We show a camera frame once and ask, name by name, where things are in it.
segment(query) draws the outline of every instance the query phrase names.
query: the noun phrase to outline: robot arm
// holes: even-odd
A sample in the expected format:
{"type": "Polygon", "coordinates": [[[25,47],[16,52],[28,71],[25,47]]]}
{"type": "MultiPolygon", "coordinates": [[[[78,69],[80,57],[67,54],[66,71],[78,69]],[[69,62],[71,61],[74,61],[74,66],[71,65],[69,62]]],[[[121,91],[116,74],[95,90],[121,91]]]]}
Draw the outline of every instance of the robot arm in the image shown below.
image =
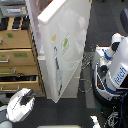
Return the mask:
{"type": "Polygon", "coordinates": [[[29,115],[35,101],[32,94],[33,90],[24,88],[11,97],[6,115],[11,122],[23,121],[29,115]]]}

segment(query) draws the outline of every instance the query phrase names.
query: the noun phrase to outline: label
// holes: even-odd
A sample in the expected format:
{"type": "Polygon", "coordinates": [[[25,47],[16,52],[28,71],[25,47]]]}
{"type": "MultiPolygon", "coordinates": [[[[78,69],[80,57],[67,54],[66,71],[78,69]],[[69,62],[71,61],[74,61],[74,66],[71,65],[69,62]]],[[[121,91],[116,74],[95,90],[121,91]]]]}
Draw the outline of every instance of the label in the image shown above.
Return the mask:
{"type": "Polygon", "coordinates": [[[7,9],[8,13],[20,13],[20,9],[7,9]]]}
{"type": "Polygon", "coordinates": [[[118,87],[120,87],[126,75],[127,75],[127,70],[122,65],[120,65],[117,72],[114,74],[114,77],[113,77],[114,83],[118,87]]]}
{"type": "Polygon", "coordinates": [[[13,69],[13,67],[10,67],[9,69],[13,69]]]}
{"type": "Polygon", "coordinates": [[[13,53],[15,58],[25,58],[28,57],[27,53],[13,53]]]}
{"type": "Polygon", "coordinates": [[[68,47],[69,47],[69,33],[66,35],[66,37],[63,39],[61,43],[62,55],[66,52],[68,47]]]}
{"type": "Polygon", "coordinates": [[[0,55],[1,57],[6,57],[5,55],[0,55]]]}
{"type": "Polygon", "coordinates": [[[52,40],[52,42],[55,42],[55,40],[56,40],[56,34],[54,34],[54,35],[52,36],[51,40],[52,40]]]}
{"type": "Polygon", "coordinates": [[[8,38],[14,38],[12,33],[7,33],[8,38]]]}

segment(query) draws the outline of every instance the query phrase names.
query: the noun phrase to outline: black base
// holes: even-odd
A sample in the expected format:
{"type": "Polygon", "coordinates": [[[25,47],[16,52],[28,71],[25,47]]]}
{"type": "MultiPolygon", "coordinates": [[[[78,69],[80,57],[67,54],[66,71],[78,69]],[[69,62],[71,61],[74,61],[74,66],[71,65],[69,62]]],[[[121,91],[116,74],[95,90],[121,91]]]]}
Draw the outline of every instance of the black base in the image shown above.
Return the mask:
{"type": "Polygon", "coordinates": [[[93,93],[95,98],[99,101],[99,103],[101,103],[101,105],[105,106],[105,107],[113,107],[113,106],[117,106],[119,104],[119,100],[111,100],[108,101],[106,100],[104,97],[102,97],[99,92],[96,89],[95,86],[95,79],[94,79],[94,71],[92,71],[92,87],[93,87],[93,93]]]}

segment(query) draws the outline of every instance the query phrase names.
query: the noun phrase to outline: wooden drawer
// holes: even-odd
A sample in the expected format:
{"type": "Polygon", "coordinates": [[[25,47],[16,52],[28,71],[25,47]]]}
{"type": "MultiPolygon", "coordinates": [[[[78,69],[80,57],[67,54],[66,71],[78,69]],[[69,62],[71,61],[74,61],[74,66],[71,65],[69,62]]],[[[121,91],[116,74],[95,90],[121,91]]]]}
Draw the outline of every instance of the wooden drawer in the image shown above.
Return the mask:
{"type": "Polygon", "coordinates": [[[20,75],[38,75],[36,65],[33,66],[14,66],[0,67],[0,77],[2,76],[20,76],[20,75]]]}
{"type": "Polygon", "coordinates": [[[15,93],[22,88],[33,89],[35,92],[41,91],[38,76],[35,81],[0,82],[0,93],[15,93]]]}
{"type": "Polygon", "coordinates": [[[32,50],[0,50],[0,66],[15,65],[35,65],[32,50]]]}
{"type": "Polygon", "coordinates": [[[31,48],[28,31],[29,30],[0,31],[0,49],[31,48]]]}

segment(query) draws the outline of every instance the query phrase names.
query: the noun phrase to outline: black cable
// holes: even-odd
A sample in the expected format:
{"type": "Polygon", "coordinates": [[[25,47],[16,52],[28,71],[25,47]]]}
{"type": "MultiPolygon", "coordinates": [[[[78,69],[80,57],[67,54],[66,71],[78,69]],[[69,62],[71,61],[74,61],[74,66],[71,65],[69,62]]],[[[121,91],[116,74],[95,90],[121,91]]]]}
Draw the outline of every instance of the black cable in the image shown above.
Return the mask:
{"type": "Polygon", "coordinates": [[[99,3],[105,3],[107,0],[97,0],[99,3]]]}

